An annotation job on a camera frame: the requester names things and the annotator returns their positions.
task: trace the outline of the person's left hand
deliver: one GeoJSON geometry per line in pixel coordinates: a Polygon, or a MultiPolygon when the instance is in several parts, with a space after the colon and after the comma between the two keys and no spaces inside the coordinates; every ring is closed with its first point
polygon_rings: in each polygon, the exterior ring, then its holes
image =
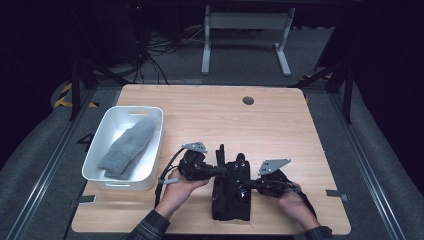
{"type": "Polygon", "coordinates": [[[170,219],[172,214],[187,201],[196,188],[202,187],[209,182],[209,180],[188,181],[177,169],[172,170],[169,174],[168,179],[172,178],[178,178],[179,181],[166,185],[162,200],[155,208],[156,212],[167,219],[170,219]]]}

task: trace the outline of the white metal stand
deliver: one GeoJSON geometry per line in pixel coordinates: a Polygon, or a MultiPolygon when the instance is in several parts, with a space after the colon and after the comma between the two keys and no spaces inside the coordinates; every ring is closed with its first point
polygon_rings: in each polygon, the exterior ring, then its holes
{"type": "Polygon", "coordinates": [[[290,26],[293,21],[295,8],[288,13],[223,13],[211,12],[210,6],[205,11],[205,48],[203,50],[202,74],[209,74],[211,57],[210,29],[267,29],[281,30],[281,41],[275,43],[275,51],[280,61],[284,76],[290,76],[290,68],[284,55],[284,46],[287,42],[290,26]]]}

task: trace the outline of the human hand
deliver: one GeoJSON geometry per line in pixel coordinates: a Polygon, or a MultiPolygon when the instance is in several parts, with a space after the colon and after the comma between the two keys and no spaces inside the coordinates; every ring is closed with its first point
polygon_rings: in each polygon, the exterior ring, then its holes
{"type": "Polygon", "coordinates": [[[156,212],[168,220],[171,218],[172,214],[187,201],[196,188],[202,187],[209,182],[209,180],[188,181],[177,169],[172,170],[169,174],[168,179],[172,178],[177,178],[179,181],[166,185],[162,200],[155,208],[156,212]]]}
{"type": "Polygon", "coordinates": [[[267,198],[276,204],[287,216],[297,221],[304,231],[321,226],[299,194],[289,191],[280,198],[267,198]]]}

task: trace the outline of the white plastic bin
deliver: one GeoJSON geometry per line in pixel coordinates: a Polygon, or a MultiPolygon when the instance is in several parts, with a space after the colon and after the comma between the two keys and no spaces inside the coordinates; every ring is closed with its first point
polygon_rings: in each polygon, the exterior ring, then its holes
{"type": "Polygon", "coordinates": [[[106,111],[94,135],[82,167],[82,175],[101,189],[148,190],[156,181],[156,171],[163,136],[163,112],[157,107],[116,106],[106,111]],[[106,178],[105,170],[98,168],[112,143],[127,129],[132,128],[142,118],[149,116],[156,120],[156,128],[129,180],[106,178]]]}

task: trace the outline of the wooden table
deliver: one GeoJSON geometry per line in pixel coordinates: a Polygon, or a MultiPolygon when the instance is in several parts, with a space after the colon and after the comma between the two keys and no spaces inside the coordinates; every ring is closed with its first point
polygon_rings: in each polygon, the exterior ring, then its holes
{"type": "MultiPolygon", "coordinates": [[[[127,85],[117,105],[156,106],[164,112],[164,138],[158,172],[182,144],[201,141],[205,161],[216,165],[215,150],[225,145],[226,162],[244,153],[256,179],[263,160],[290,158],[282,171],[299,183],[318,219],[337,235],[350,232],[314,123],[299,89],[230,86],[127,85]],[[252,105],[243,98],[254,99],[252,105]]],[[[83,195],[96,195],[94,204],[78,207],[72,223],[76,232],[130,232],[154,206],[155,186],[148,191],[101,190],[88,183],[83,195]]],[[[173,215],[167,233],[298,234],[301,227],[252,190],[251,220],[215,221],[211,217],[213,179],[193,192],[173,215]]]]}

